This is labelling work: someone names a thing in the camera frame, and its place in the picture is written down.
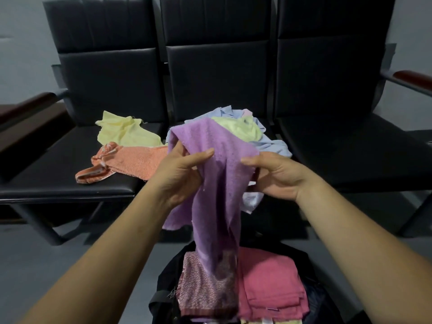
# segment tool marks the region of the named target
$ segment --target person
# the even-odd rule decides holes
[[[199,188],[196,166],[213,154],[190,155],[178,142],[127,209],[21,323],[117,323],[165,218]],[[425,258],[304,165],[272,152],[241,161],[259,169],[253,190],[298,203],[373,323],[431,322],[432,265]]]

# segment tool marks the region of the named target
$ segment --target gray floor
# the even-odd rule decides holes
[[[413,211],[400,194],[363,194],[348,196],[387,230],[396,231]],[[57,228],[64,234],[78,221]],[[92,232],[102,232],[107,224],[93,225]],[[308,240],[286,240],[284,243],[306,251],[320,279],[338,305],[345,320],[362,309],[331,256],[309,232]],[[58,247],[49,246],[28,225],[0,226],[0,323],[13,323],[34,304],[55,281],[89,248],[92,237],[80,234]],[[432,238],[404,240],[414,250],[432,259]],[[148,301],[152,297],[159,273],[184,244],[157,244],[150,255],[127,304],[121,323],[150,323]]]

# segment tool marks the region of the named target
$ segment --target pale yellow fabric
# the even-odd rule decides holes
[[[248,322],[244,319],[240,320],[241,324],[263,324],[262,322]],[[286,321],[286,322],[274,322],[274,324],[302,324],[302,320],[293,320],[293,321]]]
[[[163,146],[160,136],[143,129],[141,122],[132,116],[121,117],[104,111],[102,120],[95,123],[102,127],[98,141],[103,146],[109,142],[116,142],[119,146]]]
[[[245,142],[258,141],[263,136],[258,125],[254,123],[254,118],[252,116],[237,119],[212,117],[212,119]]]

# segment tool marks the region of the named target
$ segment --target orange cloth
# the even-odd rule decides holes
[[[122,173],[149,180],[160,162],[168,154],[168,147],[119,146],[109,142],[92,157],[93,167],[75,175],[77,183],[90,184]]]

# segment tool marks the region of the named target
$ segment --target hand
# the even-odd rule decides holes
[[[313,171],[294,160],[274,152],[260,152],[255,157],[245,157],[241,162],[257,167],[256,185],[248,192],[263,192],[279,199],[297,201],[302,190],[322,181]]]
[[[190,155],[178,141],[173,150],[161,161],[156,173],[145,187],[155,192],[160,201],[172,209],[198,190],[202,178],[196,166],[206,162],[213,155],[214,148]]]

